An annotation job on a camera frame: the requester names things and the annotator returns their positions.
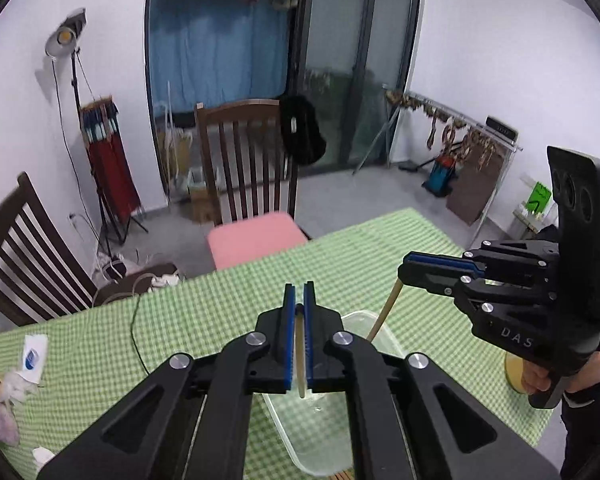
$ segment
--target white container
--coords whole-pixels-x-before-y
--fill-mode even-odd
[[[342,317],[344,329],[366,337],[378,314],[362,310]],[[384,324],[374,346],[385,354],[405,357],[400,343]],[[269,414],[287,452],[298,469],[313,476],[329,476],[353,465],[347,401],[343,392],[298,393],[296,364],[291,391],[286,395],[263,394]]]

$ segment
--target metal screw cap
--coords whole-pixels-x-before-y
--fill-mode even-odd
[[[353,336],[349,332],[336,332],[331,337],[336,345],[350,345],[353,342]]]
[[[247,344],[251,346],[260,346],[267,342],[267,336],[265,336],[262,332],[249,332],[246,339]]]
[[[174,370],[182,370],[189,366],[191,359],[189,359],[188,355],[184,354],[176,354],[172,355],[171,359],[169,359],[169,366],[174,368]]]
[[[412,368],[417,368],[418,370],[422,370],[429,365],[429,358],[424,354],[411,354],[407,361]]]

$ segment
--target door frame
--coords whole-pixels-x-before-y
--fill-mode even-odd
[[[368,46],[371,37],[371,25],[373,23],[374,4],[376,0],[364,0],[361,15],[360,32],[358,35],[358,46],[356,51],[356,60],[352,72],[352,81],[349,86],[348,97],[346,101],[345,116],[341,120],[340,128],[343,132],[351,132],[350,136],[343,135],[340,148],[338,150],[338,161],[335,165],[330,164],[324,167],[304,168],[302,174],[315,174],[334,171],[336,169],[347,169],[355,167],[355,162],[349,162],[349,155],[353,145],[353,138],[358,123],[358,115],[362,104],[362,89],[364,85],[366,58],[368,55]],[[287,88],[291,93],[300,91],[304,74],[306,71],[306,51],[309,37],[309,27],[311,22],[311,8],[313,0],[299,0],[296,10],[296,19],[294,23],[294,44],[291,45],[290,63],[288,70]],[[398,77],[398,89],[403,90],[406,86],[413,52],[416,41],[416,30],[418,20],[420,19],[419,10],[421,0],[409,0],[408,22],[404,34],[404,43],[402,48],[402,62]],[[395,125],[392,126],[390,135],[394,136]],[[383,148],[380,157],[370,162],[384,162],[389,154]]]
[[[151,14],[151,0],[144,0],[144,82],[146,85],[146,102],[149,111],[149,123],[151,125],[151,136],[154,141],[155,158],[158,161],[158,172],[162,182],[162,191],[167,202],[171,202],[171,190],[166,168],[162,165],[160,157],[160,146],[158,145],[158,131],[155,127],[154,98],[151,95],[151,74],[149,64],[149,26]]]

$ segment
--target sliding door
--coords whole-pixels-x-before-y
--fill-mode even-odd
[[[419,0],[303,0],[297,90],[316,108],[319,171],[355,165],[386,120],[383,85],[403,88]],[[386,149],[378,146],[372,160]]]

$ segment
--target wooden stick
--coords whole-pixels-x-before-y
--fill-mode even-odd
[[[402,287],[403,287],[403,284],[400,281],[400,278],[395,280],[394,288],[391,289],[391,294],[389,294],[389,298],[386,300],[384,307],[382,307],[380,316],[378,316],[378,319],[376,319],[376,323],[375,323],[374,327],[371,329],[371,332],[369,332],[369,335],[366,336],[366,339],[368,341],[373,341],[374,338],[376,337],[376,335],[378,334],[378,331],[380,330],[382,323],[384,323],[384,320],[389,315],[389,312],[391,312],[391,309],[394,306],[395,300],[398,299],[398,296],[400,295],[400,291],[402,290]]]
[[[331,475],[329,480],[354,480],[354,477],[351,471],[340,471],[335,475]]]
[[[296,314],[296,379],[300,398],[304,399],[306,391],[306,371],[304,369],[304,316]]]

